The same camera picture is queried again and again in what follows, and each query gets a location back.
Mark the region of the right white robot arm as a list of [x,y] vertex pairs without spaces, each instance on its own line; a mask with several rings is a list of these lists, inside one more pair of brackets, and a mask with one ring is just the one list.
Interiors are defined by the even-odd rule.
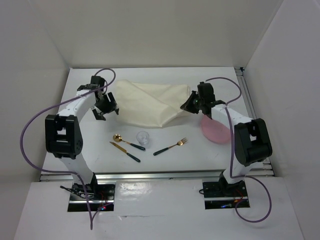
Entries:
[[270,157],[273,149],[263,119],[246,117],[229,107],[230,103],[242,96],[242,91],[233,80],[226,77],[224,80],[233,83],[238,88],[237,97],[227,102],[217,100],[213,86],[206,80],[197,85],[197,90],[191,92],[180,108],[192,114],[202,112],[208,118],[229,129],[230,164],[220,176],[222,181],[218,184],[218,190],[223,196],[230,196],[236,189],[235,184],[245,178],[255,163]]

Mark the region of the cream cloth placemat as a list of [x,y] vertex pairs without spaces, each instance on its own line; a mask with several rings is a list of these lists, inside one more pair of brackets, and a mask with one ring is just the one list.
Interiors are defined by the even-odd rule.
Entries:
[[117,121],[145,129],[163,128],[176,118],[187,116],[181,109],[191,95],[186,84],[148,84],[119,80],[115,100]]

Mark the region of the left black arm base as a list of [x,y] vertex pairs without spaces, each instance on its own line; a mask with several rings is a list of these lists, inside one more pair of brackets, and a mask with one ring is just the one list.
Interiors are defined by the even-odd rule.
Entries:
[[[87,202],[85,193],[79,186],[65,187],[60,185],[60,188],[69,192],[68,212],[87,212]],[[88,190],[88,202],[90,209],[93,212],[113,212],[115,200],[115,183],[98,184],[97,193]]]

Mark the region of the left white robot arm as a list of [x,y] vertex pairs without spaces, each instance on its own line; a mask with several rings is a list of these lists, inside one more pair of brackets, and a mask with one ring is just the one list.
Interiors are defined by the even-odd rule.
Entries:
[[47,152],[66,166],[73,175],[74,185],[81,188],[81,194],[88,200],[97,197],[99,187],[95,173],[89,169],[82,155],[84,140],[80,122],[89,110],[98,121],[105,121],[106,114],[119,113],[113,94],[106,93],[105,88],[106,80],[94,75],[89,84],[78,87],[76,100],[71,101],[56,115],[49,114],[45,118]]

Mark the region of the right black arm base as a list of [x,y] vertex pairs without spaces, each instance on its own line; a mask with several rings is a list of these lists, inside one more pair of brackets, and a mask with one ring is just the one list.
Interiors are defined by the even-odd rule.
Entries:
[[250,202],[247,187],[244,181],[227,188],[219,181],[207,181],[202,183],[198,191],[204,197],[206,210],[249,208]]

